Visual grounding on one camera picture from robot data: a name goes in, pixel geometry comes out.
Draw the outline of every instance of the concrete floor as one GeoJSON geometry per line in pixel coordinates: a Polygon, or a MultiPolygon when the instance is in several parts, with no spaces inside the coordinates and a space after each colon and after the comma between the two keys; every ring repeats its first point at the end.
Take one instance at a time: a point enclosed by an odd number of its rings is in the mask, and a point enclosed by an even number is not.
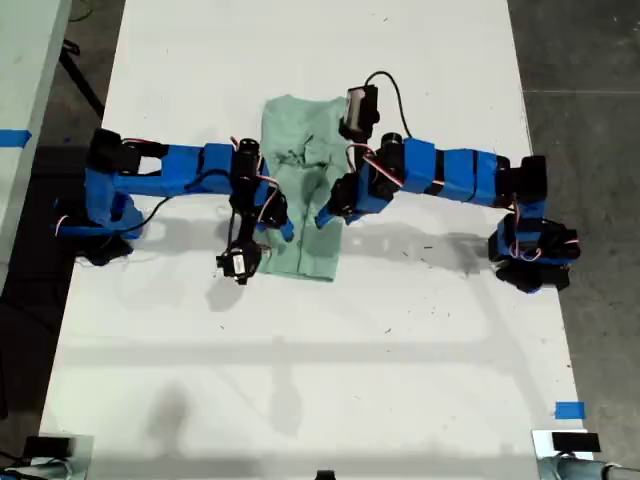
{"type": "MultiPolygon", "coordinates": [[[[94,13],[70,24],[67,38],[82,48],[78,64],[105,99],[124,0],[93,3],[94,13]]],[[[549,216],[581,235],[583,256],[561,303],[586,424],[600,433],[603,458],[640,467],[640,299],[633,288],[640,278],[633,248],[640,232],[640,2],[509,6],[532,144],[549,160],[549,216]]],[[[82,10],[76,0],[74,12],[82,10]]],[[[3,295],[14,307],[0,306],[7,319],[0,353],[11,365],[4,372],[9,418],[0,420],[6,451],[20,452],[24,437],[38,430],[73,267],[43,240],[50,235],[35,212],[49,208],[61,189],[81,188],[82,146],[98,125],[58,68],[3,295]]]]}

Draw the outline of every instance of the white table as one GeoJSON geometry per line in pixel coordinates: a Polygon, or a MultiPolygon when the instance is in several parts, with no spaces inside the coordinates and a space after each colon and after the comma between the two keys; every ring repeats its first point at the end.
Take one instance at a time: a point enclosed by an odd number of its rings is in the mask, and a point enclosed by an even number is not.
{"type": "Polygon", "coordinates": [[[0,130],[28,130],[25,148],[0,148],[0,292],[27,192],[71,0],[0,1],[0,130]]]}
{"type": "MultiPolygon", "coordinates": [[[[379,68],[414,135],[530,153],[503,0],[129,0],[104,126],[259,138],[266,99],[379,68]]],[[[401,128],[377,83],[372,143],[401,128]]],[[[173,200],[128,261],[76,266],[41,430],[94,435],[92,478],[533,479],[530,431],[581,427],[553,418],[576,399],[557,293],[484,258],[503,212],[400,194],[343,231],[335,282],[247,288],[212,273],[229,212],[173,200]]]]}

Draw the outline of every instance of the blue tape strip on floor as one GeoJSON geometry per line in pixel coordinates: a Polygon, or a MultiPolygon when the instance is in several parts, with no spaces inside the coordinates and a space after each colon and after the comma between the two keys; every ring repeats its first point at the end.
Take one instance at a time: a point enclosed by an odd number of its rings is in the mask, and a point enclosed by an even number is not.
{"type": "Polygon", "coordinates": [[[556,420],[584,420],[584,402],[556,402],[556,420]]]}
{"type": "Polygon", "coordinates": [[[0,147],[24,148],[30,138],[29,130],[0,130],[0,147]]]}

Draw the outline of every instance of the green cloth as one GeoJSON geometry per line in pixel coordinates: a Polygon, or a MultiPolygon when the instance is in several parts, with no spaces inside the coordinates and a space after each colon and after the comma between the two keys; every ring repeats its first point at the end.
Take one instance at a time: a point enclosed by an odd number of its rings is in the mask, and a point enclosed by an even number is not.
{"type": "Polygon", "coordinates": [[[342,222],[318,230],[315,216],[348,170],[347,143],[338,133],[345,108],[342,97],[314,102],[290,95],[265,105],[260,149],[287,197],[295,236],[286,243],[277,230],[257,232],[256,240],[270,247],[259,271],[325,281],[335,277],[342,222]]]}

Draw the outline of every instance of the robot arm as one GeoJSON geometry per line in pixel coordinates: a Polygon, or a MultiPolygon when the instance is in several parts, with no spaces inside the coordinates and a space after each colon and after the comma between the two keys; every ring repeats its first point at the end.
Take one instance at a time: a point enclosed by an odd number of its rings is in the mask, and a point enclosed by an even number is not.
{"type": "Polygon", "coordinates": [[[237,145],[204,147],[165,145],[139,139],[121,139],[108,130],[96,131],[86,165],[85,205],[58,202],[56,235],[76,237],[80,253],[96,265],[131,253],[124,240],[138,238],[142,227],[169,199],[196,193],[229,195],[233,215],[240,215],[238,238],[217,257],[225,276],[246,284],[260,263],[255,228],[277,228],[286,241],[293,238],[287,202],[277,182],[269,177],[255,140],[237,145]],[[161,168],[139,173],[142,157],[161,160],[161,168]],[[165,199],[145,220],[132,194],[165,199]]]}
{"type": "Polygon", "coordinates": [[[328,203],[316,217],[318,228],[333,217],[347,224],[366,214],[380,213],[405,191],[513,209],[489,238],[489,259],[499,265],[496,275],[532,293],[543,285],[568,286],[568,265],[580,255],[575,230],[544,218],[547,196],[546,161],[526,157],[511,168],[507,158],[472,149],[439,150],[397,133],[382,137],[374,151],[364,142],[379,115],[376,87],[349,90],[349,108],[341,133],[358,143],[354,171],[337,180],[328,203]]]}

